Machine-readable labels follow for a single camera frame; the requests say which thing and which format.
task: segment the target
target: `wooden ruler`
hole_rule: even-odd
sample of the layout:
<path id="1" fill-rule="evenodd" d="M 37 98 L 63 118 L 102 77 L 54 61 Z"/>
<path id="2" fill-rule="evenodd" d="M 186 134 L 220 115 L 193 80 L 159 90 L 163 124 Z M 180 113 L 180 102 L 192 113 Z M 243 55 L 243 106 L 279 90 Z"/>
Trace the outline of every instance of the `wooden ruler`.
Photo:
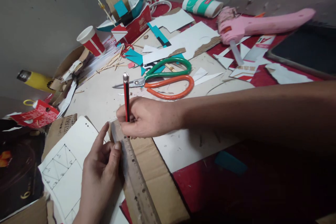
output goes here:
<path id="1" fill-rule="evenodd" d="M 132 202 L 127 201 L 128 208 L 132 208 L 133 212 L 136 213 L 136 218 L 132 218 L 133 224 L 161 224 L 145 179 L 141 173 L 137 158 L 134 154 L 131 141 L 123 134 L 121 126 L 117 120 L 111 123 L 111 132 L 114 141 L 121 142 L 121 162 L 122 172 L 125 177 L 125 187 L 130 193 L 130 198 L 134 199 Z"/>

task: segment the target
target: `red table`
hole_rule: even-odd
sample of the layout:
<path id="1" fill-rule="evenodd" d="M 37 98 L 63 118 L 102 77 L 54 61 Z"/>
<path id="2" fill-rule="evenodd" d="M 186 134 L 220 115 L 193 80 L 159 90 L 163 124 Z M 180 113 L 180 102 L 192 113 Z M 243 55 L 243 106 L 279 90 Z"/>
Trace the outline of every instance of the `red table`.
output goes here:
<path id="1" fill-rule="evenodd" d="M 182 4 L 172 2 L 172 8 L 176 7 L 182 7 Z M 167 6 L 160 5 L 154 16 L 160 16 L 167 10 Z M 196 22 L 203 21 L 217 30 L 216 18 L 193 17 Z M 272 46 L 286 36 L 278 35 Z M 252 48 L 259 37 L 251 37 L 243 43 Z M 207 53 L 211 56 L 220 54 L 227 47 L 220 43 Z M 232 52 L 226 57 L 234 58 Z M 286 67 L 320 81 L 315 76 Z M 255 87 L 278 84 L 264 65 L 258 67 L 251 83 Z M 248 166 L 244 175 L 238 176 L 216 165 L 217 154 L 172 174 L 193 223 L 233 220 L 234 223 L 237 220 L 252 223 L 256 219 L 257 223 L 288 223 L 288 219 L 295 219 L 295 223 L 314 223 L 315 219 L 335 211 L 336 173 L 331 172 L 334 164 L 309 153 L 252 140 L 238 143 L 225 151 Z M 122 209 L 127 216 L 125 201 Z"/>

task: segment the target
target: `green scissors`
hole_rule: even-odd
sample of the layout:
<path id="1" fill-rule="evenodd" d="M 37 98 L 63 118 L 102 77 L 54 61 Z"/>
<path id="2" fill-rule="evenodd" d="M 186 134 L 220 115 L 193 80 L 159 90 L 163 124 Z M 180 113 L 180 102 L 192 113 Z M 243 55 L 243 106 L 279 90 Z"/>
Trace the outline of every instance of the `green scissors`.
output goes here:
<path id="1" fill-rule="evenodd" d="M 180 63 L 182 65 L 184 65 L 187 69 L 180 71 L 180 72 L 161 72 L 161 73 L 154 73 L 157 69 L 159 69 L 161 66 L 167 64 L 167 63 Z M 191 90 L 194 87 L 194 79 L 188 75 L 191 73 L 191 63 L 183 58 L 166 58 L 164 60 L 161 60 L 160 62 L 158 62 L 155 66 L 152 67 L 152 69 L 150 69 L 146 76 L 141 78 L 141 79 L 136 79 L 133 81 L 129 82 L 129 86 L 130 88 L 137 88 L 137 87 L 145 87 L 147 88 L 147 91 L 149 93 L 151 93 L 152 95 L 159 97 L 161 99 L 165 99 L 165 100 L 176 100 L 176 99 L 181 99 L 183 97 L 185 97 L 187 94 L 189 94 L 191 92 Z M 153 84 L 148 84 L 146 83 L 149 79 L 152 78 L 156 78 L 156 77 L 172 77 L 170 79 L 161 81 L 161 82 L 157 82 L 157 83 L 153 83 Z M 156 91 L 154 91 L 152 88 L 159 88 L 161 86 L 165 86 L 177 81 L 182 81 L 182 80 L 186 80 L 189 81 L 189 86 L 187 87 L 186 90 L 184 90 L 182 93 L 180 94 L 175 94 L 175 95 L 164 95 L 161 93 L 158 93 Z M 116 85 L 113 88 L 123 88 L 124 84 L 120 84 L 120 85 Z"/>

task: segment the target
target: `hand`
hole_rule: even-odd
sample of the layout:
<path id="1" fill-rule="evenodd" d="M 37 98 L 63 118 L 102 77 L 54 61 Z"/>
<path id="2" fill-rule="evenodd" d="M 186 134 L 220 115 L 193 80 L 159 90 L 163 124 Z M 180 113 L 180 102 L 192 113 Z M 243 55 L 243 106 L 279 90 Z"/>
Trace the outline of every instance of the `hand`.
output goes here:
<path id="1" fill-rule="evenodd" d="M 118 176 L 120 142 L 104 142 L 109 128 L 106 123 L 100 130 L 92 148 L 84 160 L 82 195 L 76 223 L 99 223 L 112 194 Z"/>
<path id="2" fill-rule="evenodd" d="M 180 128 L 180 110 L 174 104 L 134 97 L 129 101 L 131 122 L 125 122 L 124 105 L 117 110 L 117 118 L 125 135 L 134 138 L 158 137 Z"/>

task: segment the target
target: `white cable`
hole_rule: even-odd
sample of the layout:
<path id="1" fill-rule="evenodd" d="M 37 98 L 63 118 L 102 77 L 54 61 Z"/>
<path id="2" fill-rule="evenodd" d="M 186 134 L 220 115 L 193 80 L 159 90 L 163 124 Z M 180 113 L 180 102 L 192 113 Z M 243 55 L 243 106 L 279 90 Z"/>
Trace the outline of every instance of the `white cable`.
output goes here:
<path id="1" fill-rule="evenodd" d="M 156 1 L 156 0 L 146 0 L 150 5 L 149 5 L 149 8 L 150 8 L 150 16 L 152 17 L 152 19 L 155 19 L 155 17 L 152 16 L 152 14 L 154 13 L 154 11 L 156 10 L 156 6 L 157 5 L 160 5 L 160 4 L 166 4 L 169 6 L 169 10 L 167 12 L 169 12 L 171 9 L 172 9 L 172 4 L 171 2 L 169 1 L 166 1 L 166 0 L 159 0 L 159 1 Z"/>

